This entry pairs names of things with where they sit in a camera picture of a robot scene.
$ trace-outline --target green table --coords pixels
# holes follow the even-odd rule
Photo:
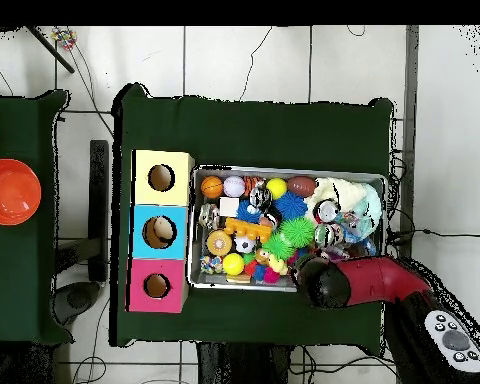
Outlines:
[[[310,307],[298,293],[191,289],[181,314],[155,314],[125,312],[124,293],[132,149],[188,152],[197,164],[387,176],[389,100],[358,106],[147,98],[141,85],[129,84],[112,112],[111,343],[124,345],[135,338],[347,344],[379,353],[379,303],[325,311]]]
[[[57,344],[71,340],[52,316],[55,267],[53,128],[68,93],[36,99],[0,97],[0,158],[26,163],[37,174],[42,198],[27,222],[0,225],[0,341]]]

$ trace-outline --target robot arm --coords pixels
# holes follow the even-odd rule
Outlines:
[[[480,348],[416,270],[390,257],[295,264],[299,290],[319,308],[385,302],[385,336],[403,384],[480,384]]]

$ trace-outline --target orange ball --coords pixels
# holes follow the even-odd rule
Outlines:
[[[206,197],[216,199],[222,194],[222,181],[219,177],[206,177],[201,183],[201,191]]]

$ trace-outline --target blue box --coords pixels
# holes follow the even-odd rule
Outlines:
[[[143,238],[144,224],[151,218],[164,216],[176,226],[176,238],[166,248],[155,249]],[[135,205],[133,207],[133,250],[138,259],[186,259],[188,208],[181,206]]]

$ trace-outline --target pile of toys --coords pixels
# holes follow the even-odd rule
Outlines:
[[[377,254],[370,236],[382,208],[369,184],[207,176],[201,191],[198,222],[207,250],[201,271],[225,273],[228,282],[275,284],[307,253],[331,261]]]

